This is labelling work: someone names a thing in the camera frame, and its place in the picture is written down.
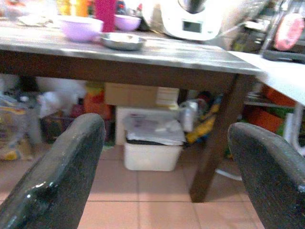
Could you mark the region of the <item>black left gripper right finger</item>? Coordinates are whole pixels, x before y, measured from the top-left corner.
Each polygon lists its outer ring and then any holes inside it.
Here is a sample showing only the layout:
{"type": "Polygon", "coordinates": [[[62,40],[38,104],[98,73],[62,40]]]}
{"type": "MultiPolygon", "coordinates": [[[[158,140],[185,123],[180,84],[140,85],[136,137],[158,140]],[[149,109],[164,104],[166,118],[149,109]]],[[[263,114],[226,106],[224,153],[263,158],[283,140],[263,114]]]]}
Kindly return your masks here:
{"type": "Polygon", "coordinates": [[[228,145],[249,199],[266,229],[305,227],[305,159],[281,136],[234,123],[228,145]]]}

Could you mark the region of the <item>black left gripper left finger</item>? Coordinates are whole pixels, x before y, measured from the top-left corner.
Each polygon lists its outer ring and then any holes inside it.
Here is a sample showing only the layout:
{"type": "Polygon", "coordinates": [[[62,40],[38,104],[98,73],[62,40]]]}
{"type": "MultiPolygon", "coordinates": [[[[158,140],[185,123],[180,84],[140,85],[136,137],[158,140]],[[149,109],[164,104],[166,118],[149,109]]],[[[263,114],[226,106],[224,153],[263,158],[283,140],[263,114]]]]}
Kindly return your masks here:
{"type": "Polygon", "coordinates": [[[75,229],[104,146],[105,123],[83,114],[22,176],[0,206],[3,229],[75,229]]]}

